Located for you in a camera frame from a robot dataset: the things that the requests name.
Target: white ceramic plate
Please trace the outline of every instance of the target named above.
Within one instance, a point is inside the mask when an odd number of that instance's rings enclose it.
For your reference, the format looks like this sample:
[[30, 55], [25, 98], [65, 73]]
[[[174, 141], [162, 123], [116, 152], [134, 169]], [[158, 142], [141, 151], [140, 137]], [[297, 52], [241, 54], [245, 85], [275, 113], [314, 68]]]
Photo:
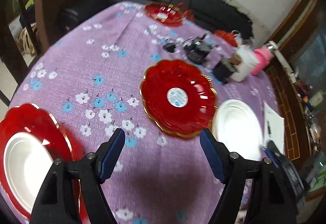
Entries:
[[261, 160], [263, 136], [257, 116], [242, 101], [227, 100], [215, 112], [212, 134], [229, 152], [249, 160]]
[[13, 135], [4, 149], [4, 173], [8, 185], [22, 207], [32, 208], [53, 159], [42, 143], [27, 132]]

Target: red glass plate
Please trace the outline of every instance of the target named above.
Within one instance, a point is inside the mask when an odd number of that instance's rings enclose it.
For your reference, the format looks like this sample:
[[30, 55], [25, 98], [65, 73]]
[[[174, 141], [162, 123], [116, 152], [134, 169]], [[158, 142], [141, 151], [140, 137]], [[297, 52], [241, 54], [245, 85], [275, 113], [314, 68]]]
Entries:
[[[35, 104], [26, 103], [20, 107], [11, 108], [0, 122], [0, 182], [16, 210], [29, 219], [30, 213], [14, 197], [4, 173], [4, 149], [8, 140], [18, 132], [28, 132], [34, 135], [46, 147], [53, 160], [56, 158], [62, 158], [65, 161], [74, 160], [72, 152], [74, 146], [71, 146], [66, 134], [60, 132], [54, 116]], [[79, 197], [79, 186], [74, 185], [74, 189]]]
[[177, 6], [168, 3], [152, 2], [144, 7], [145, 13], [162, 23], [179, 23], [185, 16]]
[[140, 94], [147, 115], [169, 135], [192, 138], [211, 125], [217, 97], [212, 82], [182, 60], [148, 68]]

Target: metal screw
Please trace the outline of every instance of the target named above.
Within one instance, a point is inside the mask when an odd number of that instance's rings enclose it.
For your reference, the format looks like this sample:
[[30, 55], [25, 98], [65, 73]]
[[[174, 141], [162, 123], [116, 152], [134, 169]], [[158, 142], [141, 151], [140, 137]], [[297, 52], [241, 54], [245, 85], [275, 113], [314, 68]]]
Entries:
[[267, 163], [267, 164], [271, 164], [272, 160], [270, 158], [265, 157], [264, 162]]
[[59, 158], [54, 160], [55, 165], [59, 165], [61, 162], [62, 162], [62, 159], [59, 159]]
[[90, 152], [86, 155], [87, 159], [91, 160], [95, 157], [95, 153], [94, 152]]
[[237, 154], [236, 152], [231, 152], [231, 153], [230, 153], [230, 157], [231, 157], [232, 159], [237, 159], [237, 158], [239, 158], [239, 154]]

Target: pink object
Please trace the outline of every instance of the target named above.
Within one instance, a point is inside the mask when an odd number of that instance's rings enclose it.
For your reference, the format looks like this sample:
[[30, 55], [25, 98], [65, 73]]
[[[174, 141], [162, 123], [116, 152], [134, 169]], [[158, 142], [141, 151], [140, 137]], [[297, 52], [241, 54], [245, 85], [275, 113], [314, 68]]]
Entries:
[[259, 62], [250, 74], [255, 76], [269, 64], [274, 55], [265, 46], [262, 46], [260, 49], [254, 49], [254, 53]]

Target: purple tablecloth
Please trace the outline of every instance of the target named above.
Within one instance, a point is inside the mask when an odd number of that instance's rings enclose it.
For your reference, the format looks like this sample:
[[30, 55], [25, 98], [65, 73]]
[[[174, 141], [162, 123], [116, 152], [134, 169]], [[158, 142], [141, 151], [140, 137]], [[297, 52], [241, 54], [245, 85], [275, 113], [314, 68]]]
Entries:
[[[118, 223], [207, 223], [223, 185], [214, 178], [199, 138], [183, 141], [165, 135], [144, 112], [139, 94], [148, 67], [162, 58], [185, 59], [181, 45], [173, 54], [163, 50], [167, 38], [184, 41], [206, 31], [188, 20], [167, 27], [143, 15], [142, 8], [118, 3], [64, 36], [32, 68], [10, 107], [33, 102], [46, 109], [74, 132], [86, 153], [107, 141], [116, 127], [125, 130], [118, 164], [102, 185]], [[210, 69], [221, 55], [230, 57], [234, 48], [211, 33], [206, 41], [219, 45], [208, 55], [205, 68], [199, 67], [213, 79], [218, 105], [241, 100], [262, 127], [263, 101], [278, 111], [268, 77], [261, 72], [223, 86]], [[242, 207], [250, 185], [247, 181]]]

